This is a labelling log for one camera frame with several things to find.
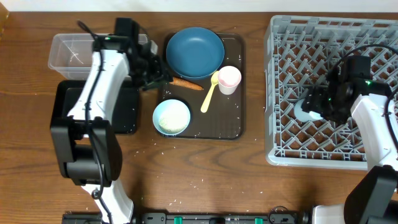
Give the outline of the light blue rice bowl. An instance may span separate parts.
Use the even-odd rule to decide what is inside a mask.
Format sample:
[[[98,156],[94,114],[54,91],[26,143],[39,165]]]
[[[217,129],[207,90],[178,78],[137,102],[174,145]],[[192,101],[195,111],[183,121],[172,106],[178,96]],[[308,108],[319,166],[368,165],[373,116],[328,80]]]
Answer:
[[[152,122],[159,133],[174,136],[189,125],[191,114],[188,106],[180,100],[170,99],[159,103],[152,115]]]

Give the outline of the light blue plastic cup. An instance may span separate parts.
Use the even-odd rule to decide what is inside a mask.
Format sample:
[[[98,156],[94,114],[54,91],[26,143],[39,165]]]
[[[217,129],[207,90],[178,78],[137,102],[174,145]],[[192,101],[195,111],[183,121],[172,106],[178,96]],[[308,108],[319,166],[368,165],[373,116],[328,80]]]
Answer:
[[[297,120],[300,122],[306,123],[307,121],[318,121],[323,119],[321,117],[321,114],[310,111],[310,112],[304,112],[302,109],[304,99],[299,100],[296,102],[294,106],[294,116],[296,117]]]

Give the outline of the pink plastic cup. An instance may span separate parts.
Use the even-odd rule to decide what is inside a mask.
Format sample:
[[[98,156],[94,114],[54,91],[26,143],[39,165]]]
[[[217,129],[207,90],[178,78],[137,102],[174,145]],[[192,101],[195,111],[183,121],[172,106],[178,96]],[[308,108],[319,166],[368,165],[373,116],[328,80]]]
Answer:
[[[241,72],[234,66],[225,66],[219,70],[218,85],[220,92],[231,95],[237,89],[241,81]]]

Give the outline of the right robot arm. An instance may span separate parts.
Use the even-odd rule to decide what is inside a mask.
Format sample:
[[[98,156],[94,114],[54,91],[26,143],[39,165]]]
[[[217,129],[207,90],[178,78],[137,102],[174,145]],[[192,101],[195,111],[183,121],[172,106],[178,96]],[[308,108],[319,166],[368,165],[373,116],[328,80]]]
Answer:
[[[371,59],[349,56],[294,106],[301,122],[353,118],[366,153],[368,173],[340,205],[313,208],[310,223],[397,223],[397,118],[387,83],[371,80]]]

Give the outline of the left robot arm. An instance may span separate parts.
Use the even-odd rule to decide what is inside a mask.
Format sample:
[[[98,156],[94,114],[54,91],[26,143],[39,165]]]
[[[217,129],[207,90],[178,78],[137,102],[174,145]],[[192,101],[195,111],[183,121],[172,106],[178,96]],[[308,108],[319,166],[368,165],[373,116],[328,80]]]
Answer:
[[[132,223],[134,203],[119,178],[123,154],[112,127],[114,108],[126,77],[133,88],[150,90],[173,77],[149,40],[139,43],[142,27],[131,18],[118,17],[114,32],[95,34],[92,64],[83,90],[66,117],[55,105],[50,123],[57,162],[64,178],[88,192],[101,211],[100,223]]]

